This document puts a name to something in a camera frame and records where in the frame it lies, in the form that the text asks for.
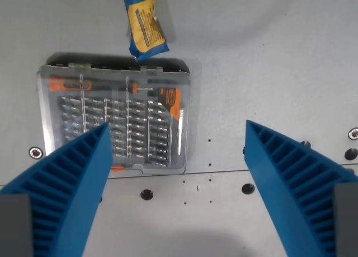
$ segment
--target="white table surface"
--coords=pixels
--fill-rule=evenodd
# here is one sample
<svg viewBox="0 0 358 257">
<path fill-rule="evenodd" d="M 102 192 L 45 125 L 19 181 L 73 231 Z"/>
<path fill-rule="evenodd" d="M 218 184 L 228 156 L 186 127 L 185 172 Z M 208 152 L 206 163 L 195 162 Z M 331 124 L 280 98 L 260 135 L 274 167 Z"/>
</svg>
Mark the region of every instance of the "white table surface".
<svg viewBox="0 0 358 257">
<path fill-rule="evenodd" d="M 309 141 L 338 163 L 358 163 L 358 158 L 344 158 L 347 149 L 358 147 L 358 141 L 347 138 L 358 125 L 356 1 L 156 0 L 171 50 L 160 57 L 182 59 L 192 77 L 189 175 L 184 177 L 202 180 L 207 174 L 190 173 L 247 169 L 242 155 L 246 119 Z M 123 0 L 0 0 L 0 13 L 4 185 L 35 162 L 30 147 L 44 148 L 39 67 L 56 52 L 129 55 L 129 39 Z M 110 180 L 104 193 L 109 198 L 98 210 L 85 256 L 103 251 L 107 256 L 120 251 L 123 256 L 147 251 L 146 256 L 170 256 L 182 244 L 195 245 L 183 251 L 188 255 L 221 235 L 225 242 L 217 249 L 223 256 L 284 256 L 258 193 L 245 200 L 233 194 L 240 193 L 247 174 L 214 174 L 221 178 L 216 190 L 201 192 L 200 201 L 192 190 L 171 183 L 182 177 Z M 135 196 L 146 185 L 165 193 L 141 203 Z M 209 207 L 213 192 L 229 205 Z M 195 209 L 182 206 L 182 195 L 196 201 Z M 203 230 L 210 232 L 202 235 Z"/>
</svg>

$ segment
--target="screwdriver bit set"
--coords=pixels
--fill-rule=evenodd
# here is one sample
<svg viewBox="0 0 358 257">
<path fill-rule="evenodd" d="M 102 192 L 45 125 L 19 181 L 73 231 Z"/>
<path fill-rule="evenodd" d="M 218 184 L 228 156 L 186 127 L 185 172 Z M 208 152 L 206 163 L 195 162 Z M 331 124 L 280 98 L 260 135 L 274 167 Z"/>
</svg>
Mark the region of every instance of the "screwdriver bit set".
<svg viewBox="0 0 358 257">
<path fill-rule="evenodd" d="M 185 171 L 188 73 L 43 66 L 37 85 L 47 155 L 109 123 L 112 171 Z"/>
</svg>

